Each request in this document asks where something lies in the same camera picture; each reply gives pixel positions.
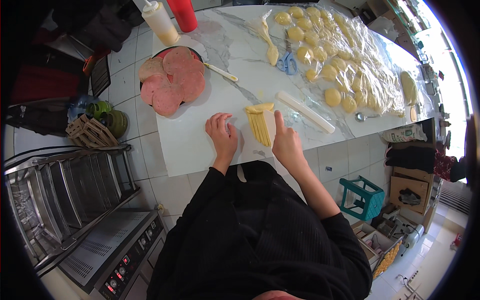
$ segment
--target teal plastic stool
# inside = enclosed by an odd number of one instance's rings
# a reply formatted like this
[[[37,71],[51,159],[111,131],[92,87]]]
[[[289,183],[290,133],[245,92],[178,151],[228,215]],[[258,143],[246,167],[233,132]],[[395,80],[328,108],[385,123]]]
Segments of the teal plastic stool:
[[[363,182],[363,188],[355,184],[358,181]],[[342,205],[340,206],[341,211],[346,212],[347,214],[354,216],[355,218],[358,218],[362,221],[368,221],[378,216],[380,210],[382,209],[382,204],[384,203],[385,198],[385,192],[381,188],[366,180],[362,176],[359,176],[355,180],[346,180],[344,178],[341,178],[340,184],[345,187],[343,190]],[[366,190],[366,186],[372,188],[373,192]],[[355,199],[355,201],[353,202],[353,206],[346,208],[345,199],[347,198],[348,190],[351,190],[352,192],[360,196],[360,200]],[[352,210],[356,207],[360,207],[361,209],[363,209],[362,213],[359,214]]]

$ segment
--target squeeze bottle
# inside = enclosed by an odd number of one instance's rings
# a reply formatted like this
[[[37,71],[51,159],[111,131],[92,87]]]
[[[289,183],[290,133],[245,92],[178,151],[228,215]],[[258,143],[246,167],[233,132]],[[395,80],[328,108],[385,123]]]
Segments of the squeeze bottle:
[[[165,46],[172,46],[180,39],[163,3],[145,0],[142,17]]]
[[[197,28],[197,17],[191,0],[167,0],[167,2],[181,31],[190,32]]]

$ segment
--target red bottle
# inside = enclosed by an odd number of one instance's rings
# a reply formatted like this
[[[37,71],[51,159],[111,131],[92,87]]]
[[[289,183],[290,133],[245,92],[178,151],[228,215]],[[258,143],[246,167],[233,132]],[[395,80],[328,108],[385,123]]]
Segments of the red bottle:
[[[197,28],[197,17],[191,0],[167,0],[167,2],[181,31],[190,32]]]

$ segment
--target spoon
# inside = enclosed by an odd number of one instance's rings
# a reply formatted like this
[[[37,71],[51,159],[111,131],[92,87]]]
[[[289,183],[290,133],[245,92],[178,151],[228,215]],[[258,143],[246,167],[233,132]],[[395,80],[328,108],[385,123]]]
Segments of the spoon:
[[[366,118],[377,118],[379,116],[380,115],[365,116],[363,113],[358,112],[355,114],[355,120],[357,120],[358,122],[365,122]]]

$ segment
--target white rolling pin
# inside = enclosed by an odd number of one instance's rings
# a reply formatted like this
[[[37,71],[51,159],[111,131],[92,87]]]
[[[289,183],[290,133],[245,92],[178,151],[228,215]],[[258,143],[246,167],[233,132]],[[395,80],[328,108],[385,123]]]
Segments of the white rolling pin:
[[[217,72],[218,74],[222,75],[222,76],[225,77],[225,78],[230,79],[230,80],[233,81],[233,82],[237,82],[237,81],[239,80],[237,77],[233,76],[233,75],[230,74],[230,73],[225,72],[225,71],[222,70],[222,69],[217,68],[216,66],[212,66],[211,64],[208,64],[208,63],[206,63],[206,62],[204,62],[204,65],[207,66],[207,68],[209,68],[209,69]]]
[[[301,115],[323,128],[326,132],[333,133],[335,131],[335,126],[287,92],[280,91],[275,95],[275,98],[289,106],[291,109],[298,111]]]

